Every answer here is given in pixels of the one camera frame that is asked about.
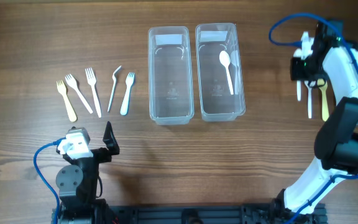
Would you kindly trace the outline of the white ribbed spoon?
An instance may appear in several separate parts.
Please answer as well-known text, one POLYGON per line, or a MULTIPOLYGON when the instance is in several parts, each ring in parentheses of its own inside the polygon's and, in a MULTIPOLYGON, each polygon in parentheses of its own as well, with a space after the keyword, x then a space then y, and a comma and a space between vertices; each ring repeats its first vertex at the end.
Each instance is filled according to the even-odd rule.
POLYGON ((296 81, 296 96, 297 96, 297 100, 301 101, 301 81, 300 80, 296 81))

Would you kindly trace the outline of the yellow plastic spoon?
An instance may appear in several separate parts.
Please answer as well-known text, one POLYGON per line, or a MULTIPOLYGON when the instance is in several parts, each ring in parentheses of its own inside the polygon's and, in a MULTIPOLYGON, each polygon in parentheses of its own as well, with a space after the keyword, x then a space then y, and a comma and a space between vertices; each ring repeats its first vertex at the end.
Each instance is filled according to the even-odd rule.
POLYGON ((326 96, 326 90, 328 88, 328 84, 322 78, 318 79, 317 84, 318 84, 318 88, 321 91, 322 120, 326 121, 329 118, 329 109, 328 109, 328 102, 326 96))

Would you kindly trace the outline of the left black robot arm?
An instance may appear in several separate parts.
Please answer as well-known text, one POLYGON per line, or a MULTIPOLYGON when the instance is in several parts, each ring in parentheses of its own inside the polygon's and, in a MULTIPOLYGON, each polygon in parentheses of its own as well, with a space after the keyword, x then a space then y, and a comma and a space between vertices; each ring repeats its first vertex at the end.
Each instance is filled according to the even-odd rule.
POLYGON ((101 147, 91 153, 91 157, 79 159, 63 156, 70 164, 56 176, 61 200, 54 211, 57 223, 119 223, 118 216, 97 193, 97 188, 102 187, 99 165, 111 162, 119 150, 101 147))

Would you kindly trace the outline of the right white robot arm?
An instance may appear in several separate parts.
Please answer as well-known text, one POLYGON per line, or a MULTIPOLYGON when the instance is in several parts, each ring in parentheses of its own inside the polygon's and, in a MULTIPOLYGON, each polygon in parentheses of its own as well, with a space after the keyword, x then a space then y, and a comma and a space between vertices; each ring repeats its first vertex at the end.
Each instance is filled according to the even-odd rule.
POLYGON ((342 22, 318 18, 316 34, 294 42, 291 79, 308 88, 330 83, 337 105, 314 142, 314 159, 270 203, 208 207, 114 207, 114 223, 326 223, 322 198, 358 179, 358 44, 342 22))

